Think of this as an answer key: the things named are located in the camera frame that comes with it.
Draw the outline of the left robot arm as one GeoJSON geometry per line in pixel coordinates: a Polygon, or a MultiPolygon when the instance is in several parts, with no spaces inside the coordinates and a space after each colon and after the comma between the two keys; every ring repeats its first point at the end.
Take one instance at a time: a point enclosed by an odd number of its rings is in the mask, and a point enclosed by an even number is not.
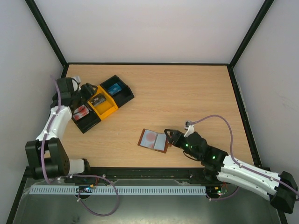
{"type": "Polygon", "coordinates": [[[50,114],[42,132],[25,145],[29,170],[34,179],[44,179],[48,184],[61,176],[74,176],[90,171],[87,159],[70,159],[61,139],[74,111],[95,95],[98,87],[81,84],[79,77],[53,80],[56,94],[52,98],[50,114]]]}

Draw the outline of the red white circle card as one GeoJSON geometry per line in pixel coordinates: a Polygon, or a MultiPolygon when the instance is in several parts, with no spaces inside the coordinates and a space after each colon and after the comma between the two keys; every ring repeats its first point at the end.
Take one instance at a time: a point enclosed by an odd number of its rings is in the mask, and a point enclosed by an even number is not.
{"type": "Polygon", "coordinates": [[[157,137],[158,137],[158,133],[145,129],[141,138],[140,146],[149,149],[154,149],[157,137]]]}

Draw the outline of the brown leather card holder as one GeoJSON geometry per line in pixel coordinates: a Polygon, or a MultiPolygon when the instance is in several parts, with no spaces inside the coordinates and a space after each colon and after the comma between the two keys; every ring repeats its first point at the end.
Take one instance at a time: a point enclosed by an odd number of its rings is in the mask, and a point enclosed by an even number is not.
{"type": "Polygon", "coordinates": [[[149,129],[142,130],[137,145],[163,154],[167,152],[169,147],[165,133],[157,133],[149,129]]]}

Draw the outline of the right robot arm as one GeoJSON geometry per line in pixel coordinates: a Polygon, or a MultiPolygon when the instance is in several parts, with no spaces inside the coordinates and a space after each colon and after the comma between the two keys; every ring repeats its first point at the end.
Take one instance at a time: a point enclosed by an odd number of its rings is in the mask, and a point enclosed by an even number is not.
{"type": "Polygon", "coordinates": [[[234,184],[263,197],[277,210],[293,213],[299,199],[299,188],[290,173],[283,171],[279,174],[249,165],[209,145],[197,132],[184,134],[165,129],[164,133],[170,144],[201,163],[207,182],[218,180],[234,184]]]}

